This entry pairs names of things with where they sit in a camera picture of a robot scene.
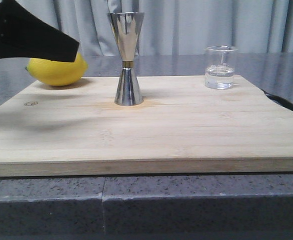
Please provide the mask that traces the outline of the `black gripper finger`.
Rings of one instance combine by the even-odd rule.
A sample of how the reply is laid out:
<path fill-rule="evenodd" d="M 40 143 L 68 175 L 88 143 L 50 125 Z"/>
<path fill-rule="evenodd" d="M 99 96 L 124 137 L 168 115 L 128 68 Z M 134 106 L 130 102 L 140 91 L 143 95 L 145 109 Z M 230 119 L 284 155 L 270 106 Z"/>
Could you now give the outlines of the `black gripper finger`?
<path fill-rule="evenodd" d="M 0 59 L 72 63 L 78 48 L 78 41 L 38 19 L 15 0 L 0 0 Z"/>

